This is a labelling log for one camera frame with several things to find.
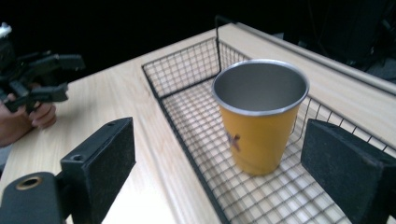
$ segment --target metal mesh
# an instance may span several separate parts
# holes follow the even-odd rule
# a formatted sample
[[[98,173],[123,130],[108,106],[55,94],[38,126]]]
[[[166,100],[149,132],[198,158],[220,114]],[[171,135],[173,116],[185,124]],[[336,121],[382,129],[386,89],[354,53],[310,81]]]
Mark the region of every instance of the metal mesh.
[[[250,176],[235,166],[213,78],[248,57],[215,38],[143,65],[148,82],[223,223],[350,223],[300,164],[308,119],[321,119],[354,133],[395,157],[395,150],[308,96],[300,106],[279,167]]]

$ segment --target cup logo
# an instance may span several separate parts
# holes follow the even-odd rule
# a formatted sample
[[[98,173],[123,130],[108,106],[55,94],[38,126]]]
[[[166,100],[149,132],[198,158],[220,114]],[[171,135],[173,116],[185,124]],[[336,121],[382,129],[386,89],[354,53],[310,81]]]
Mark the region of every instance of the cup logo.
[[[239,148],[238,140],[241,138],[241,136],[239,136],[239,134],[236,134],[234,137],[232,137],[231,134],[227,132],[227,138],[231,146],[235,147],[236,150],[239,152],[241,149]]]

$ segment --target wooden table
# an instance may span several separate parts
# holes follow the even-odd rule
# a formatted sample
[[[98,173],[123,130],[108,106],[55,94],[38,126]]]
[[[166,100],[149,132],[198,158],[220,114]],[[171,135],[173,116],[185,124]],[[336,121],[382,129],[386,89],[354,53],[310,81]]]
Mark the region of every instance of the wooden table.
[[[250,58],[295,64],[308,76],[311,95],[396,146],[394,85],[269,35],[254,35],[256,32],[243,24],[225,25],[219,36]],[[69,100],[57,105],[57,123],[43,131],[34,130],[13,145],[0,181],[1,194],[6,185],[23,175],[40,171],[58,174],[59,160],[102,125],[133,117],[137,164],[104,223],[219,223],[141,68],[212,36],[216,36],[214,30],[71,83]]]

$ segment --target screw hole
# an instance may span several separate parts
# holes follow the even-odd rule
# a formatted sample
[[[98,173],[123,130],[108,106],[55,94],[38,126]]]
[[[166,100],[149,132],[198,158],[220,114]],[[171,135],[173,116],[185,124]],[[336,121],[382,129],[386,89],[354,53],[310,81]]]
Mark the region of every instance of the screw hole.
[[[26,189],[32,189],[41,184],[43,181],[43,178],[40,176],[32,176],[29,178],[26,178],[22,180],[20,183],[17,185],[18,190],[26,190]]]
[[[82,161],[83,157],[81,155],[74,155],[72,156],[73,161]]]

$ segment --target black metal bracket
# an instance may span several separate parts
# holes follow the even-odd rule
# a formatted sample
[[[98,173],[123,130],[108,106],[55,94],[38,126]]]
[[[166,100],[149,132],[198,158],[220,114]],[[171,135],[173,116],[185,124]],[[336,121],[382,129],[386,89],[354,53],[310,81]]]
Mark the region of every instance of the black metal bracket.
[[[135,165],[133,119],[111,121],[61,159],[58,175],[40,172],[10,183],[0,224],[101,223]]]

